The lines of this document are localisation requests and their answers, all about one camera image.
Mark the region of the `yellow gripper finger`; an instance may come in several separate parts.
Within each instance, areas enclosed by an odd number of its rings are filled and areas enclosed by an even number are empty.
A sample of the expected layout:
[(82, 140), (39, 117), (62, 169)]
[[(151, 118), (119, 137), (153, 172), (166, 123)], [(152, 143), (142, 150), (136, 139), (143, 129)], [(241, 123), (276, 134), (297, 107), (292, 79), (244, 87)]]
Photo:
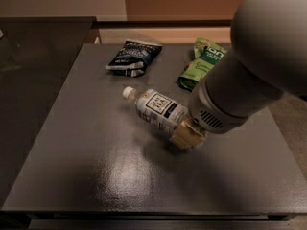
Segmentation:
[(191, 117), (186, 117), (173, 132), (170, 141), (185, 150), (202, 144), (207, 139), (207, 131)]

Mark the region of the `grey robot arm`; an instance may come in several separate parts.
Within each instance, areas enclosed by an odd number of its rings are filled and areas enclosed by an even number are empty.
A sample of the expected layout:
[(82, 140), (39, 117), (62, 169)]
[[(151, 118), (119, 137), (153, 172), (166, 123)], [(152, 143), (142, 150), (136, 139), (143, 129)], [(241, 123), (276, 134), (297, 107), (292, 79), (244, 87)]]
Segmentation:
[(244, 0), (231, 48), (194, 88), (170, 141), (188, 149), (286, 95), (307, 97), (307, 0)]

